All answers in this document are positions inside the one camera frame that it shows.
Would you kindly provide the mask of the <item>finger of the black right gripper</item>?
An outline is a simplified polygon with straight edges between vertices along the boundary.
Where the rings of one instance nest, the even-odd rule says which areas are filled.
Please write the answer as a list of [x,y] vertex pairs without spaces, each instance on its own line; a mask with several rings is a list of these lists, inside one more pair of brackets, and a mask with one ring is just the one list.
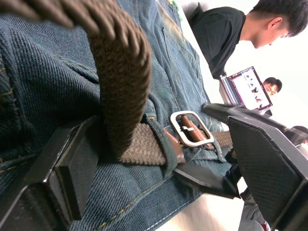
[[173,173],[181,182],[202,193],[213,194],[229,199],[240,198],[239,190],[234,180],[226,176],[218,176],[209,168],[192,163],[179,164]]
[[258,122],[262,122],[277,128],[294,145],[300,144],[300,130],[296,128],[287,128],[287,126],[276,122],[268,116],[261,115],[256,110],[249,110],[244,106],[225,105],[220,103],[204,103],[201,106],[201,111],[223,123],[226,123],[227,117],[229,116],[256,120]]

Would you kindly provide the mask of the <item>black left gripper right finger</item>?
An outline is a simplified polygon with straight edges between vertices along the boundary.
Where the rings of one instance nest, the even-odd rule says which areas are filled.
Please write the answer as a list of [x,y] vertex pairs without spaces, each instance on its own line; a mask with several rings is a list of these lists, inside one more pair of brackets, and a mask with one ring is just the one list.
[[227,119],[244,180],[273,230],[308,229],[308,159],[276,127]]

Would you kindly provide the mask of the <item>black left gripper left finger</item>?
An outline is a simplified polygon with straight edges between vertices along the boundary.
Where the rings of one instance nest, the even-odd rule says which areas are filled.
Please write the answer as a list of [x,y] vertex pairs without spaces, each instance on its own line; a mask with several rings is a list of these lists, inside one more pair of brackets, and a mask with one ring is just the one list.
[[97,116],[58,128],[0,201],[3,231],[67,231],[81,220],[98,155],[90,138]]

